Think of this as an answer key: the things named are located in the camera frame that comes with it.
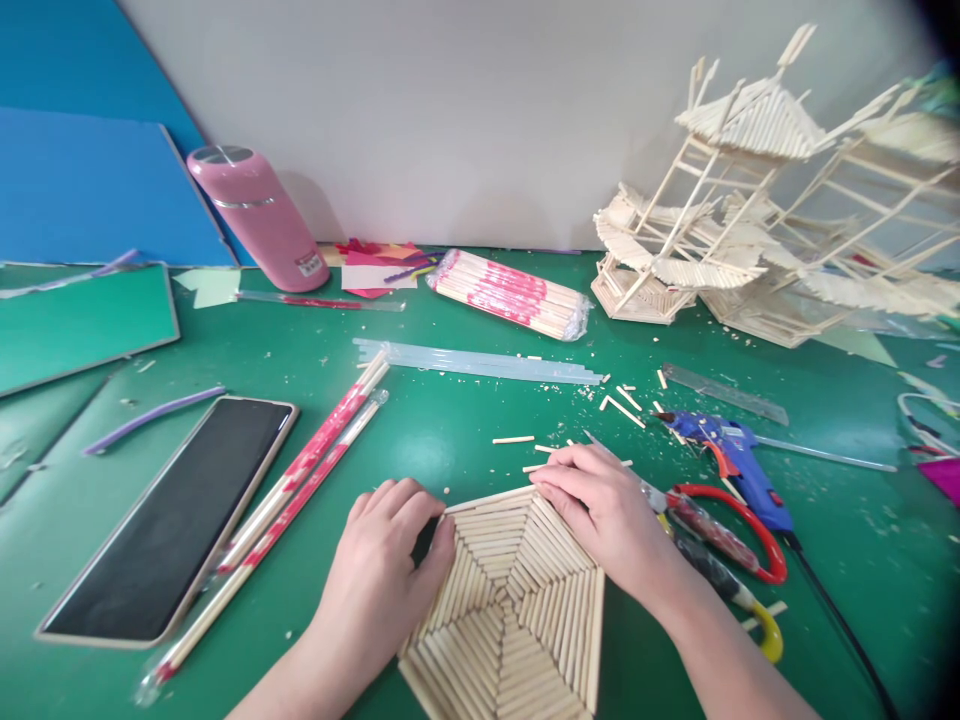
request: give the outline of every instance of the hand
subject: hand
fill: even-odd
[[[596,445],[571,445],[552,453],[530,480],[611,580],[654,615],[669,607],[673,581],[687,576],[690,567],[635,473]]]
[[[314,660],[335,672],[338,693],[344,685],[355,690],[344,712],[426,617],[453,565],[452,518],[438,525],[419,568],[410,556],[417,535],[444,508],[405,478],[361,495],[347,517],[320,607],[303,637],[306,653],[316,649]]]

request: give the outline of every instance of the white cable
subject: white cable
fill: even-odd
[[[960,408],[960,402],[954,400],[947,400],[945,398],[932,398],[929,395],[923,395],[922,393],[903,393],[902,395],[897,396],[897,406],[900,408],[900,412],[905,418],[907,418],[907,425],[910,427],[910,432],[917,436],[924,445],[929,445],[934,447],[937,450],[945,452],[951,457],[960,457],[960,450],[957,448],[948,445],[943,440],[938,437],[934,437],[926,430],[917,427],[911,422],[913,419],[913,413],[907,409],[906,398],[919,398],[920,400],[926,400],[929,403],[936,403],[937,405],[950,405],[951,407]]]

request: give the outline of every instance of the hexagonal wooden base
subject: hexagonal wooden base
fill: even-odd
[[[604,574],[533,486],[447,510],[457,555],[400,672],[433,720],[596,713]]]

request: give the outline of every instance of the blue glue gun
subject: blue glue gun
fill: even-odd
[[[790,512],[753,456],[751,448],[759,441],[750,428],[715,415],[685,411],[658,413],[657,417],[681,436],[713,451],[720,477],[736,484],[747,505],[767,528],[793,533]]]

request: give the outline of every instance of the blue foam board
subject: blue foam board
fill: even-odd
[[[232,266],[163,126],[0,108],[0,260]]]
[[[207,144],[114,0],[4,3],[0,106],[160,123],[186,157]],[[243,265],[253,258],[222,219]]]

